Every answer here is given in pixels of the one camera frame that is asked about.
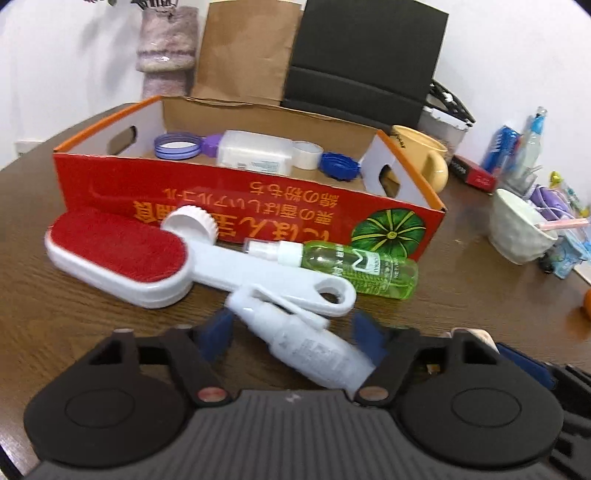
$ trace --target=purple lid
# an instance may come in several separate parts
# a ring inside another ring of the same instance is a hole
[[[206,154],[209,158],[217,157],[217,146],[222,140],[223,134],[214,134],[209,137],[205,137],[201,152]]]

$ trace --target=soda can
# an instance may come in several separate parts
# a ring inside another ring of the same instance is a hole
[[[492,138],[488,147],[482,168],[494,177],[498,177],[505,167],[508,160],[515,154],[519,141],[519,133],[511,127],[503,127]]]

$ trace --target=brown table surface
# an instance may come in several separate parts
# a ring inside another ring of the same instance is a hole
[[[162,310],[128,305],[57,271],[43,236],[64,212],[51,151],[95,122],[52,138],[0,172],[0,442],[18,467],[36,463],[22,427],[30,398],[116,327],[155,335],[179,323],[204,322],[225,293],[195,285]],[[580,310],[587,284],[543,274],[532,263],[513,265],[486,239],[491,198],[450,179],[441,195],[449,212],[419,262],[411,300],[360,295],[356,307],[387,324],[437,335],[453,327],[481,327],[544,361],[591,371],[591,323]],[[349,319],[332,322],[349,338]],[[242,388],[313,388],[267,351],[243,325],[216,372],[233,393]]]

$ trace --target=brown paper bag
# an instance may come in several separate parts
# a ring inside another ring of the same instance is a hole
[[[279,105],[300,19],[289,1],[212,2],[191,96]]]

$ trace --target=white bowl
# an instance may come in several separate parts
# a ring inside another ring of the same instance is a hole
[[[544,217],[517,195],[498,189],[492,201],[489,239],[507,260],[522,265],[544,255],[556,240],[554,231],[542,232],[535,224]]]

